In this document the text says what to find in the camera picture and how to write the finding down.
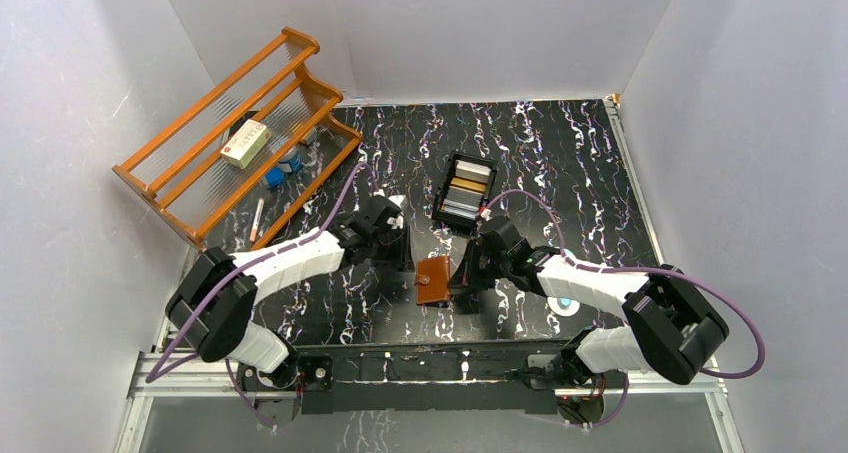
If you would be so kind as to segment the black card tray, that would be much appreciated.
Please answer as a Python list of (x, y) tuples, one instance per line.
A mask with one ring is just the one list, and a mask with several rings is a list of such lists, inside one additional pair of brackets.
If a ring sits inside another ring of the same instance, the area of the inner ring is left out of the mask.
[[(491, 169), (491, 175), (488, 181), (483, 182), (487, 184), (487, 191), (485, 193), (480, 194), (463, 188), (455, 188), (450, 186), (451, 179), (453, 177), (457, 177), (455, 175), (455, 162), (457, 160), (464, 160), (468, 162), (478, 163), (481, 165), (486, 165)], [(489, 200), (494, 196), (493, 191), (495, 187), (497, 172), (498, 163), (493, 159), (471, 155), (458, 150), (455, 150), (450, 153), (446, 157), (444, 168), (441, 170), (441, 179), (438, 180), (434, 186), (433, 206), (431, 212), (432, 221), (442, 227), (448, 227), (453, 232), (459, 233), (460, 235), (473, 235), (477, 230), (478, 216), (474, 219), (468, 219), (442, 212), (440, 210), (441, 201), (444, 198), (459, 201), (468, 201), (472, 198), (481, 197), (480, 206), (486, 206)]]

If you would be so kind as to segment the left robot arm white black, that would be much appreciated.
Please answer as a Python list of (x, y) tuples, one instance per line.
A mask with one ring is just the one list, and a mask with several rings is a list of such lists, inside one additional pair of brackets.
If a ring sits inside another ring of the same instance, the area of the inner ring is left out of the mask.
[(204, 362), (234, 360), (275, 389), (290, 387), (301, 375), (300, 355), (284, 336), (253, 321), (254, 307), (284, 288), (365, 262), (412, 271), (406, 202), (377, 193), (326, 229), (279, 245), (233, 254), (205, 250), (165, 308), (178, 339)]

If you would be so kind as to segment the brown leather card holder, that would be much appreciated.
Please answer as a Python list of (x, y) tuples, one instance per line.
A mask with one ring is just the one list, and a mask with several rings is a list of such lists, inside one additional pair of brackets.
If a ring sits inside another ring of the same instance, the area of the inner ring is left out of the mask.
[(430, 257), (417, 262), (415, 275), (418, 306), (447, 307), (452, 301), (449, 288), (451, 264), (449, 256)]

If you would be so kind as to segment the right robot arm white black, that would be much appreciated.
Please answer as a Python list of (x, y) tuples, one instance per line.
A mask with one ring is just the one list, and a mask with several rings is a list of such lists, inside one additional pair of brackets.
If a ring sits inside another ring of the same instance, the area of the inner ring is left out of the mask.
[(482, 223), (447, 286), (453, 293), (471, 293), (491, 289), (499, 280), (623, 322), (583, 329), (547, 362), (527, 360), (515, 375), (537, 389), (587, 387), (612, 370), (654, 371), (686, 385), (729, 335), (726, 321), (678, 269), (614, 273), (550, 246), (532, 246), (506, 216)]

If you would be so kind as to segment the gold credit card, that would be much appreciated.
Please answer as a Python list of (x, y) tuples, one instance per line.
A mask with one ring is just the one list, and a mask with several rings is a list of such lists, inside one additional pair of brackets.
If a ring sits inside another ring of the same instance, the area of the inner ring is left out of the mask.
[(453, 177), (450, 181), (450, 186), (455, 188), (463, 188), (480, 194), (483, 194), (487, 191), (486, 183), (468, 180), (461, 177)]

